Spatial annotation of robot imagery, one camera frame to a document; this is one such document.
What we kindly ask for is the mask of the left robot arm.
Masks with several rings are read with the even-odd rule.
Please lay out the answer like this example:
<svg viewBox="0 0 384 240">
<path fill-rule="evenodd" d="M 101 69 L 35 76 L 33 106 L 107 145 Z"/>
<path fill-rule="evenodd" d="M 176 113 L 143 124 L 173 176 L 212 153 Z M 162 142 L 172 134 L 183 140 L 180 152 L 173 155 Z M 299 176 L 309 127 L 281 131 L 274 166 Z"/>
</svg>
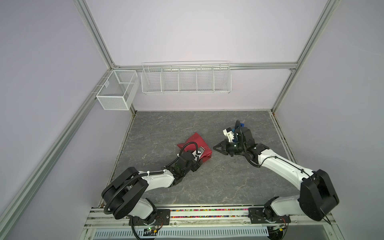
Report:
<svg viewBox="0 0 384 240">
<path fill-rule="evenodd" d="M 189 172 L 197 171 L 202 165 L 204 152 L 203 147 L 190 142 L 159 171 L 143 172 L 134 167 L 127 168 L 103 190 L 104 214 L 113 215 L 116 220 L 133 217 L 139 218 L 145 225 L 154 224 L 160 214 L 154 203 L 143 198 L 143 194 L 181 183 Z"/>
</svg>

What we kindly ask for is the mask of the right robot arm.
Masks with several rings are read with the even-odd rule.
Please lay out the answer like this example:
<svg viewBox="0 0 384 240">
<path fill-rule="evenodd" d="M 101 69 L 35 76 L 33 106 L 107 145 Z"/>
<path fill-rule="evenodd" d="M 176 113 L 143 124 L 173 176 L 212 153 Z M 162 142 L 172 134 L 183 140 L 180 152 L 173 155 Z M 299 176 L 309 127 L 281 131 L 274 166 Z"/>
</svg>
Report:
<svg viewBox="0 0 384 240">
<path fill-rule="evenodd" d="M 314 221 L 328 220 L 328 213 L 339 203 L 339 197 L 328 173 L 295 164 L 268 146 L 256 143 L 251 130 L 240 121 L 223 131 L 226 139 L 213 149 L 226 156 L 240 155 L 253 167 L 265 167 L 286 179 L 299 190 L 299 195 L 274 197 L 265 203 L 259 217 L 274 223 L 283 216 L 305 215 Z"/>
</svg>

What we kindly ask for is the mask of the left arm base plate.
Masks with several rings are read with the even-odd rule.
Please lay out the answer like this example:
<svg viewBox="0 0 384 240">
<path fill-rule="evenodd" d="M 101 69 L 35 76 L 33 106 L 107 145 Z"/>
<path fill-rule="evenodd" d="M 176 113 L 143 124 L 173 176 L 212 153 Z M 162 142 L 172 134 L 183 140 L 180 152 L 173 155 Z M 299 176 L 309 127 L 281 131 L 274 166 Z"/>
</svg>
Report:
<svg viewBox="0 0 384 240">
<path fill-rule="evenodd" d="M 151 213 L 146 219 L 141 219 L 139 217 L 133 217 L 133 221 L 129 223 L 131 226 L 168 226 L 171 220 L 171 210 L 170 209 L 157 209 Z"/>
</svg>

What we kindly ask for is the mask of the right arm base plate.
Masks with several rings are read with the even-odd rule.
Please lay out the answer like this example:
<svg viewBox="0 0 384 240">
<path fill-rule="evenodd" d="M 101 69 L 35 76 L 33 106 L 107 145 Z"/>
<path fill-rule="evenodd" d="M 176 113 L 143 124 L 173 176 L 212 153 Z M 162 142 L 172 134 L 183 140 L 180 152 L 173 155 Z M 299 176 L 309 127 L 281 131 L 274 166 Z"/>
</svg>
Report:
<svg viewBox="0 0 384 240">
<path fill-rule="evenodd" d="M 291 218 L 287 215 L 278 216 L 268 208 L 257 207 L 249 208 L 248 217 L 252 224 L 289 224 Z"/>
</svg>

